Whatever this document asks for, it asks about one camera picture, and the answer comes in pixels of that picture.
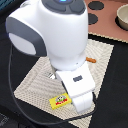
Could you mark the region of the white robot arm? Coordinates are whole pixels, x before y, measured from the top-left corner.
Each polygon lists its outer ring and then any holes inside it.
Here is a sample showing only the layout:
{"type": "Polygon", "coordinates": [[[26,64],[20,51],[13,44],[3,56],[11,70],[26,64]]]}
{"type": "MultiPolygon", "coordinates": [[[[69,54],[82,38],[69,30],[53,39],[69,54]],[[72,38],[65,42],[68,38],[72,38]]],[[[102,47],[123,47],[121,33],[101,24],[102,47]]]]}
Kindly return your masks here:
{"type": "Polygon", "coordinates": [[[85,54],[88,12],[84,0],[24,2],[7,17],[6,31],[19,51],[49,58],[77,112],[91,107],[95,83],[85,54]]]}

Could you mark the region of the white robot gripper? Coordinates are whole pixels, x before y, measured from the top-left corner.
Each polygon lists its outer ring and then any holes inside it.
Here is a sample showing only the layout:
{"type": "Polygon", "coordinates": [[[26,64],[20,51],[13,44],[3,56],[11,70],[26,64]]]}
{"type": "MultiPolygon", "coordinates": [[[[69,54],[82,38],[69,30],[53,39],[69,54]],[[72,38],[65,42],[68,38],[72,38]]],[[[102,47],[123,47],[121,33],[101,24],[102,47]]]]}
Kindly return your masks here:
{"type": "Polygon", "coordinates": [[[56,77],[62,81],[78,113],[86,112],[92,104],[95,82],[88,63],[74,71],[57,71],[56,77]]]}

